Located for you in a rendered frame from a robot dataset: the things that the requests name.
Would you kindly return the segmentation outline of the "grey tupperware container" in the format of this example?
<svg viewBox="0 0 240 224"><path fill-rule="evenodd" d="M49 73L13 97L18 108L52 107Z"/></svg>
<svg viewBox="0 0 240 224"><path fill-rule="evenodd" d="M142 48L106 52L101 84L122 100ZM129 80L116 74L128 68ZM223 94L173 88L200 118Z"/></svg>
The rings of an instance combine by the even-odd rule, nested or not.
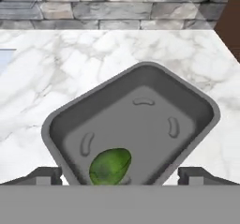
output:
<svg viewBox="0 0 240 224"><path fill-rule="evenodd" d="M217 103L167 68L140 62L52 112L41 137L72 185L101 152L131 153L126 181L162 185L220 119Z"/></svg>

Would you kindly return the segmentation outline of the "pale blue flat object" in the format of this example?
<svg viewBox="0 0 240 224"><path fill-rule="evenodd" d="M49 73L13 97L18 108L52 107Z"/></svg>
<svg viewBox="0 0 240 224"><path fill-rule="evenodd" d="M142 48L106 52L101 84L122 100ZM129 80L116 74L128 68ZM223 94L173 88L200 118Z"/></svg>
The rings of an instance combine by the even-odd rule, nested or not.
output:
<svg viewBox="0 0 240 224"><path fill-rule="evenodd" d="M0 74L7 68L15 52L15 49L0 49Z"/></svg>

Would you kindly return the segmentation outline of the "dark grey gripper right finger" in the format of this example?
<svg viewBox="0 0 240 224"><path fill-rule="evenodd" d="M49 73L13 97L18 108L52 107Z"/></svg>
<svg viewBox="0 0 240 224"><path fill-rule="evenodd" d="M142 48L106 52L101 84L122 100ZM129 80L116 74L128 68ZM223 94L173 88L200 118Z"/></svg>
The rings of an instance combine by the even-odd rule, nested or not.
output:
<svg viewBox="0 0 240 224"><path fill-rule="evenodd" d="M180 167L178 176L179 186L238 186L238 183L216 177L202 167Z"/></svg>

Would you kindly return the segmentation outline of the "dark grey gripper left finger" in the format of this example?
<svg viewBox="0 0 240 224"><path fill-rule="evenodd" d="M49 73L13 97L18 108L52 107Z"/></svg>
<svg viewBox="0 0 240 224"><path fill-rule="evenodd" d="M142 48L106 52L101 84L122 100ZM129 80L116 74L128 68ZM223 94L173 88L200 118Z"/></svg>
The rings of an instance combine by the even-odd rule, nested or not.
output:
<svg viewBox="0 0 240 224"><path fill-rule="evenodd" d="M26 176L1 183L1 186L61 186L61 176L59 167L38 167Z"/></svg>

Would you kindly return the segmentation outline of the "green avocado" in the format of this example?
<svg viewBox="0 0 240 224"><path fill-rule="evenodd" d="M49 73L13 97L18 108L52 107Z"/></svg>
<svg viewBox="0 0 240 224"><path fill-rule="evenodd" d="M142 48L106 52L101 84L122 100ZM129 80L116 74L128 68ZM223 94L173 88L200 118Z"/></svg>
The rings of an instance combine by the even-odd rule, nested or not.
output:
<svg viewBox="0 0 240 224"><path fill-rule="evenodd" d="M131 164L131 153L126 148L112 148L99 153L89 167L93 185L118 185Z"/></svg>

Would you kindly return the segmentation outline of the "dark brown cabinet panel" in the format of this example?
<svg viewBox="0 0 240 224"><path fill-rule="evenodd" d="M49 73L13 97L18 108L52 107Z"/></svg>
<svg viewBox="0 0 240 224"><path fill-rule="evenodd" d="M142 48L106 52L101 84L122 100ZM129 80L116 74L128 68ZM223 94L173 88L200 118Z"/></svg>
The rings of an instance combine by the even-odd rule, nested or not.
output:
<svg viewBox="0 0 240 224"><path fill-rule="evenodd" d="M240 63L240 0L229 0L214 28Z"/></svg>

